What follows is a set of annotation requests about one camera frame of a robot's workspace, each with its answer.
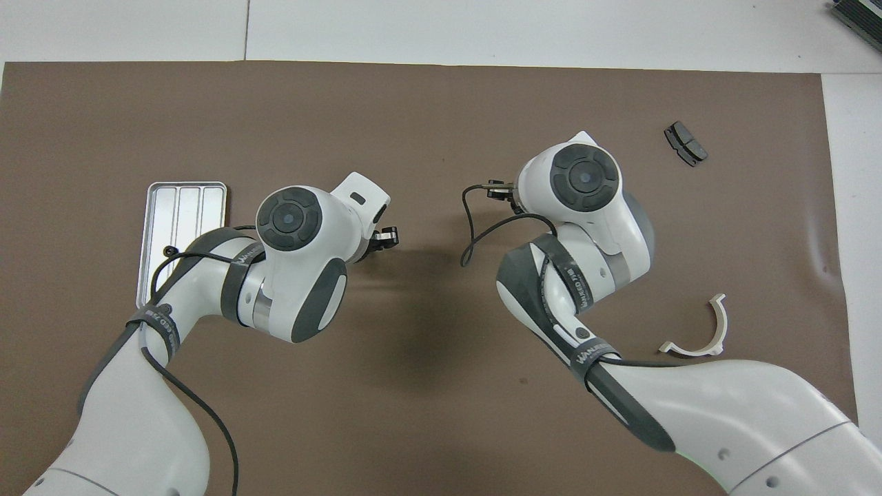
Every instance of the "robot end effector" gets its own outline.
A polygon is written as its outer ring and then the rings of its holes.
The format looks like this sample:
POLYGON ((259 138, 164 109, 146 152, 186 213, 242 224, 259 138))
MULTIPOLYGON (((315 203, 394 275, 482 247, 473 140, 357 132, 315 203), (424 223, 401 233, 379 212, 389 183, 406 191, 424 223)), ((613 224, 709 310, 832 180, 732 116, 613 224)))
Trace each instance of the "robot end effector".
POLYGON ((583 379, 579 363, 587 367, 614 350, 575 315, 648 271, 652 224, 624 191, 616 160, 585 132, 539 153, 514 184, 497 188, 488 196, 509 200, 516 213, 562 223, 556 237, 544 234, 505 255, 497 289, 509 311, 583 379))
POLYGON ((259 243, 238 242, 225 269, 221 313, 288 342, 318 334, 343 298, 346 265, 398 243, 396 228, 374 230, 389 200, 356 172, 331 192, 298 185, 267 196, 255 219, 259 243))

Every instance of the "white plastic housing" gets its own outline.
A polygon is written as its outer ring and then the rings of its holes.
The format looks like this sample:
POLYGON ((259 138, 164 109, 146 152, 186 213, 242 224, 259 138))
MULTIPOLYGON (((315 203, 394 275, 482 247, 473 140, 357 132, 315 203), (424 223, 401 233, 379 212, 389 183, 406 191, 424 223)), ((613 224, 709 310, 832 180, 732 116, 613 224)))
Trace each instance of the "white plastic housing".
POLYGON ((580 132, 565 143, 546 149, 527 162, 515 182, 516 198, 526 212, 540 214, 554 222, 572 222, 580 226, 607 255, 621 253, 627 261, 631 280, 649 270, 650 255, 647 242, 640 232, 631 209, 624 201, 622 170, 612 157, 618 171, 618 186, 610 203, 593 212, 578 212, 564 205, 551 188, 550 172, 554 157, 560 150, 580 143, 598 148, 587 133, 580 132))
MULTIPOLYGON (((231 239, 213 253, 233 257, 253 243, 231 239)), ((183 341, 199 318, 221 313, 228 265, 202 259, 159 302, 170 304, 183 341)), ((168 362, 159 335, 143 326, 89 388, 70 443, 28 488, 26 496, 159 494, 201 496, 208 484, 208 448, 190 412, 140 352, 168 362)))
POLYGON ((560 225, 557 227, 557 241, 579 264, 579 270, 588 281, 595 303, 616 291, 616 282, 609 270, 609 264, 584 229, 569 222, 560 225))
MULTIPOLYGON (((325 266, 333 259, 352 262, 361 258, 373 230, 377 213, 389 204, 389 195, 368 178, 353 172, 332 192, 299 186, 316 195, 322 220, 315 237, 292 251, 275 250, 264 242, 266 279, 264 294, 272 299, 267 331, 285 341, 292 340, 292 328, 303 311, 306 298, 325 266), (363 204, 352 198, 364 199, 363 204)), ((337 279, 333 297, 322 309, 322 326, 333 317, 346 287, 345 273, 337 279)))
POLYGON ((732 496, 871 496, 882 494, 882 453, 844 424, 795 447, 748 477, 732 496))
MULTIPOLYGON (((771 364, 723 360, 671 368, 597 366, 658 421, 680 455, 706 470, 727 492, 806 440, 849 423, 811 384, 771 364)), ((869 441, 856 440, 848 441, 850 449, 873 453, 863 443, 869 441)), ((875 453, 877 460, 871 465, 879 466, 882 459, 878 450, 875 453)), ((849 466, 835 462, 811 470, 837 478, 848 474, 849 466)), ((875 477, 871 480, 878 480, 878 474, 875 477)))
MULTIPOLYGON (((572 228, 581 232, 581 229, 576 226, 572 226, 572 228)), ((582 243, 585 243, 587 240, 590 244, 590 240, 587 239, 587 236, 584 233, 582 233, 582 238, 582 243)), ((542 271, 542 264, 545 261, 546 255, 535 244, 530 244, 529 246, 533 258, 533 265, 531 267, 522 267, 521 270, 534 270, 539 274, 542 271)), ((537 322, 533 321, 527 311, 524 310, 524 307, 521 306, 521 302, 518 301, 518 298, 516 298, 500 281, 497 281, 497 291, 499 292, 499 297, 502 299, 503 304, 514 318, 533 331, 533 334, 536 334, 539 339, 545 342, 549 349, 553 350, 567 366, 570 366, 571 363, 566 350, 560 349, 550 339, 550 336, 547 333, 557 334, 574 349, 578 348, 581 343, 594 338, 594 333, 589 331, 587 326, 576 317, 576 305, 572 301, 572 296, 569 291, 567 291, 563 281, 561 281, 560 275, 551 266, 546 268, 545 275, 542 278, 542 293, 550 316, 557 321, 553 328, 543 330, 537 322), (582 335, 579 335, 577 332, 577 329, 580 328, 582 329, 582 335)))

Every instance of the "white plastic clip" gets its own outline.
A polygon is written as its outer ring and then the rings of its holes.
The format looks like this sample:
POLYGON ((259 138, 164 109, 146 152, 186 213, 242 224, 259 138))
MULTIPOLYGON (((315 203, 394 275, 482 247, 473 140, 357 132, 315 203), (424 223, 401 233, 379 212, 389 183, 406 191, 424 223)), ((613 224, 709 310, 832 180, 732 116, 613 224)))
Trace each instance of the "white plastic clip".
POLYGON ((687 349, 680 348, 673 342, 668 341, 659 348, 659 351, 674 351, 675 353, 686 355, 687 357, 703 357, 705 355, 717 356, 721 354, 722 340, 726 338, 726 331, 729 329, 729 317, 726 315, 726 309, 722 306, 722 300, 725 297, 726 295, 720 293, 719 295, 711 298, 710 301, 708 301, 708 303, 711 304, 711 306, 714 308, 714 313, 716 314, 717 330, 714 334, 714 338, 706 347, 702 349, 696 349, 695 351, 689 351, 687 349))

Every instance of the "black cable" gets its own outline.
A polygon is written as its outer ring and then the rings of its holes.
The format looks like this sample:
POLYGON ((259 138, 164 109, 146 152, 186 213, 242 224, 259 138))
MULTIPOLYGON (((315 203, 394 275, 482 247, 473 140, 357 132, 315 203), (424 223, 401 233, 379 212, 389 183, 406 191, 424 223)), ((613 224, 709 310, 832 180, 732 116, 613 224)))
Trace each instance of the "black cable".
POLYGON ((227 427, 224 425, 223 420, 218 416, 217 413, 212 410, 212 407, 208 406, 208 403, 204 402, 202 398, 200 398, 196 393, 193 393, 189 387, 186 387, 177 377, 172 375, 171 372, 166 370, 165 367, 160 365, 159 362, 156 361, 156 358, 153 358, 153 355, 150 354, 150 351, 147 349, 147 346, 141 348, 141 355, 144 355, 144 358, 147 362, 160 374, 162 377, 166 378, 168 382, 171 382, 178 389, 181 390, 182 393, 187 395, 193 402, 195 402, 202 410, 205 410, 209 417, 212 418, 215 424, 220 428, 220 431, 223 432, 224 439, 227 440, 227 446, 229 446, 229 454, 233 458, 233 496, 235 496, 236 492, 239 489, 239 455, 235 451, 235 443, 233 442, 233 436, 230 435, 227 427))
POLYGON ((177 259, 185 259, 188 257, 202 257, 206 259, 218 260, 221 262, 232 263, 233 259, 228 259, 227 257, 221 257, 220 255, 215 255, 214 253, 203 253, 203 252, 178 252, 173 255, 170 255, 167 259, 163 260, 162 263, 156 267, 156 270, 153 271, 153 277, 150 279, 150 297, 156 296, 156 282, 160 278, 160 272, 162 269, 167 267, 168 264, 172 263, 177 259))
POLYGON ((669 364, 667 362, 648 362, 643 360, 616 360, 615 358, 600 357, 598 362, 610 365, 624 365, 628 367, 679 367, 681 364, 669 364))
POLYGON ((494 230, 504 226, 505 224, 513 221, 517 221, 518 219, 538 219, 542 222, 545 222, 545 225, 549 227, 551 230, 551 235, 557 237, 557 228, 555 228, 554 223, 545 217, 544 215, 539 214, 517 214, 513 215, 507 219, 503 219, 492 226, 485 229, 481 234, 475 237, 475 221, 472 219, 472 211, 468 208, 468 202, 466 201, 466 194, 473 190, 485 189, 483 184, 473 184, 468 186, 465 190, 462 191, 462 206, 466 209, 466 218, 468 219, 468 236, 469 243, 465 250, 463 250, 462 255, 460 255, 460 267, 467 266, 472 261, 472 254, 475 252, 475 245, 478 244, 485 236, 494 230))

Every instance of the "black joint cap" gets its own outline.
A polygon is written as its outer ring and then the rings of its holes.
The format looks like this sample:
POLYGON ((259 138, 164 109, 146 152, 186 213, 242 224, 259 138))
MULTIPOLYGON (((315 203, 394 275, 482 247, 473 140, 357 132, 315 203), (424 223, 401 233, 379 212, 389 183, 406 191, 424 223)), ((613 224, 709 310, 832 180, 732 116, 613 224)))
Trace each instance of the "black joint cap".
POLYGON ((616 163, 600 148, 573 143, 561 148, 551 163, 551 191, 571 210, 593 212, 616 196, 616 163))
POLYGON ((258 234, 274 250, 303 248, 318 234, 322 209, 316 195, 301 187, 286 188, 266 199, 258 210, 258 234))
POLYGON ((680 121, 676 121, 668 129, 664 130, 664 136, 668 140, 670 147, 674 148, 676 154, 692 167, 698 165, 699 162, 707 160, 705 148, 701 146, 680 121))

